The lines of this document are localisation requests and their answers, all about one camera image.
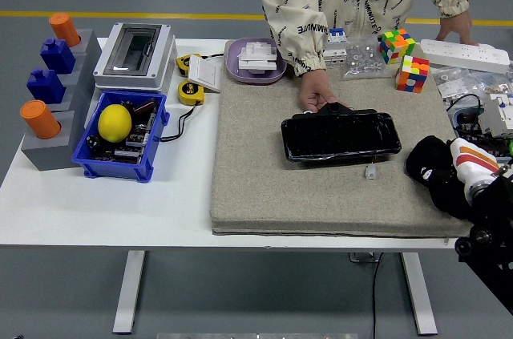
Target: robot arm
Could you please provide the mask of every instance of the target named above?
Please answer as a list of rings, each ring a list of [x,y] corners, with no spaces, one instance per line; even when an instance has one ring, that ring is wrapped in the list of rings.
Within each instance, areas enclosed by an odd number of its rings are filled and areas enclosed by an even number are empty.
[[[458,178],[471,205],[469,236],[456,241],[456,252],[495,297],[513,314],[513,176],[509,164],[462,139],[450,146]]]

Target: gray floor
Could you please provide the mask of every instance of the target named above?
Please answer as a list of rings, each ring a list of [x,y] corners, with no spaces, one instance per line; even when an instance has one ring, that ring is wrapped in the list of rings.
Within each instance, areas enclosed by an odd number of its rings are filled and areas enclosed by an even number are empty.
[[[471,0],[474,19],[511,19],[510,0]],[[2,11],[92,11],[260,14],[259,0],[0,0]],[[435,18],[429,0],[411,17]],[[121,18],[74,18],[75,26],[107,37]],[[162,20],[137,20],[162,23]],[[179,38],[266,36],[262,21],[168,20]],[[409,25],[414,38],[436,26]],[[52,32],[46,17],[0,15],[4,41],[0,84],[0,183],[25,131],[19,108],[25,83],[42,67],[38,51]],[[513,29],[475,26],[477,42],[513,52]],[[126,252],[101,248],[1,248],[0,339],[113,337]],[[421,252],[438,337],[509,338],[513,317],[451,249]],[[149,252],[134,338],[157,333],[372,332],[372,264],[351,264],[335,252]],[[384,255],[378,274],[378,337],[416,337],[402,265]]]

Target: gray stepped stand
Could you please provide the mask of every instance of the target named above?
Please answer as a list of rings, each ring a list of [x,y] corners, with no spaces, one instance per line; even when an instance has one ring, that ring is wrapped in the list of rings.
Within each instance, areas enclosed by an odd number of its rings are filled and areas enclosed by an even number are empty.
[[[87,112],[95,90],[93,70],[102,50],[95,32],[91,29],[77,30],[81,40],[71,47],[76,58],[73,71],[59,75],[66,92],[59,104],[48,104],[61,131],[52,139],[39,139],[29,128],[22,141],[22,152],[39,171],[78,167],[71,156],[84,131]]]

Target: yellow floor line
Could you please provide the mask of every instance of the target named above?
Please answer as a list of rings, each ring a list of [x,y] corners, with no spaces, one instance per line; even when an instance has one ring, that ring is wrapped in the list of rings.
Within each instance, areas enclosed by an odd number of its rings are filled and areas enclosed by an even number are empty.
[[[0,10],[0,17],[50,17],[55,11],[42,10]],[[144,13],[144,12],[73,12],[73,18],[157,18],[180,20],[243,20],[262,21],[263,14],[201,14],[201,13]],[[513,26],[512,20],[473,20],[475,26]],[[408,18],[407,24],[436,25],[437,18]]]

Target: hand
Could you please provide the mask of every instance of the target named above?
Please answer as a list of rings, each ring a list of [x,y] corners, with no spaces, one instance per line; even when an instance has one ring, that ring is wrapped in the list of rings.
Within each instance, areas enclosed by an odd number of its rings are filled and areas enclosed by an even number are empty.
[[[436,40],[443,41],[450,32],[459,34],[459,42],[467,45],[478,45],[471,39],[472,19],[468,10],[453,17],[440,18],[440,32]]]
[[[301,76],[299,104],[303,111],[316,113],[326,103],[337,101],[337,97],[329,88],[328,74],[324,69],[306,72]]]

